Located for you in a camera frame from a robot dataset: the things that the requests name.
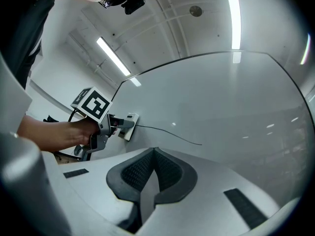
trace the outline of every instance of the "human arm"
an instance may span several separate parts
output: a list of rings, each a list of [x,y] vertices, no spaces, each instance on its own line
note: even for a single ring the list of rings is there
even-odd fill
[[[90,135],[98,131],[96,122],[42,122],[25,115],[17,134],[35,142],[40,150],[59,151],[76,145],[87,145]]]

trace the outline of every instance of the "fluorescent light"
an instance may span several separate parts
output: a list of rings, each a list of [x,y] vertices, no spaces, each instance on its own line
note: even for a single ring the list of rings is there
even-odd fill
[[[136,78],[131,78],[130,80],[136,85],[136,87],[141,86],[141,83]]]
[[[114,53],[114,51],[108,46],[108,44],[104,41],[102,37],[97,40],[97,44],[103,49],[103,51],[109,56],[109,58],[115,63],[115,65],[123,72],[125,76],[130,75],[131,73],[125,67],[125,65],[121,62],[118,56]]]
[[[306,44],[306,48],[305,48],[305,52],[304,52],[304,55],[303,55],[303,58],[302,58],[302,61],[301,61],[301,65],[304,65],[306,59],[307,59],[307,56],[309,54],[309,50],[310,50],[310,42],[311,42],[311,36],[310,34],[308,33],[307,34],[307,44]]]
[[[238,0],[228,0],[232,18],[232,49],[240,49],[241,46],[241,9]]]
[[[314,94],[313,97],[309,100],[309,102],[311,102],[311,101],[314,99],[314,97],[315,97],[315,94]]]
[[[241,52],[235,52],[233,53],[233,64],[238,64],[241,62],[241,56],[242,53]]]

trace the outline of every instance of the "black rectangular strip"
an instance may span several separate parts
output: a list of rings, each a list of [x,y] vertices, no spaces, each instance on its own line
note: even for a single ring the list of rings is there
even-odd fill
[[[254,229],[267,220],[267,217],[239,189],[224,191],[224,194],[250,229]]]
[[[65,178],[69,178],[69,177],[76,177],[76,176],[79,176],[88,172],[89,171],[87,171],[86,169],[80,169],[76,171],[65,172],[63,175],[65,176]]]

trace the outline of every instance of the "ceiling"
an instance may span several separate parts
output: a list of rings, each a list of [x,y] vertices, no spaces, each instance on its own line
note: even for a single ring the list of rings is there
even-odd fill
[[[115,89],[121,81],[158,65],[231,50],[228,0],[146,0],[131,15],[126,15],[120,6],[105,9],[98,3],[75,2],[75,6],[70,6],[72,23],[64,29],[66,41]],[[302,86],[314,57],[310,54],[307,62],[300,65],[308,31],[292,6],[286,0],[239,0],[239,3],[240,50],[269,53]],[[203,10],[200,17],[189,13],[193,5]],[[117,69],[97,45],[100,36],[131,71],[130,76]]]

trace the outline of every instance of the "black cable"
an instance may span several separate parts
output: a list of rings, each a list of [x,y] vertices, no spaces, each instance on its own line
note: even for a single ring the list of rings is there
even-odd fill
[[[138,124],[136,124],[135,126],[143,127],[143,128],[152,128],[152,129],[161,130],[161,131],[164,131],[164,132],[166,132],[166,133],[169,133],[169,134],[171,134],[171,135],[173,135],[173,136],[176,136],[177,138],[182,139],[182,140],[184,140],[184,141],[186,141],[186,142],[188,142],[188,143],[195,144],[195,145],[202,145],[202,144],[196,144],[196,143],[190,142],[190,141],[188,141],[188,140],[186,140],[186,139],[184,139],[184,138],[181,138],[180,136],[174,135],[173,133],[168,132],[168,131],[166,131],[166,130],[164,130],[164,129],[161,129],[161,128],[154,128],[154,127],[149,127],[149,126],[142,126],[142,125],[138,125]]]
[[[72,120],[72,117],[74,116],[74,114],[75,114],[76,112],[78,112],[78,110],[75,108],[75,109],[72,111],[72,113],[71,113],[71,115],[70,115],[68,121],[71,121],[71,120]]]

